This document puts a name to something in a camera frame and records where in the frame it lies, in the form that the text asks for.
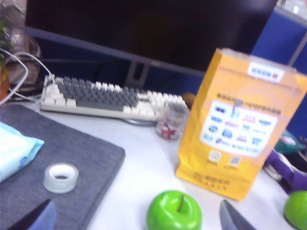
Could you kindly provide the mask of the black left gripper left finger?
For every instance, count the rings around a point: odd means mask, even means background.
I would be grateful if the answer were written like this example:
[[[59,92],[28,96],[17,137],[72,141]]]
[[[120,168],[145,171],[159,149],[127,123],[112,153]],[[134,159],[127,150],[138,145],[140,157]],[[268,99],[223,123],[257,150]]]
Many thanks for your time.
[[[10,226],[9,230],[53,230],[57,219],[57,209],[51,199],[45,200],[19,221]]]

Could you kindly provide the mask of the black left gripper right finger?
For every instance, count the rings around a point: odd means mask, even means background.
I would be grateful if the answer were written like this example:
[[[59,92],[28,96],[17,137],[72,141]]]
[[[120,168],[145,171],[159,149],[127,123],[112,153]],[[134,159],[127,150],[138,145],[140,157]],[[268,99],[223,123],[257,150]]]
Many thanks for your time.
[[[221,201],[219,216],[223,230],[256,230],[227,200]]]

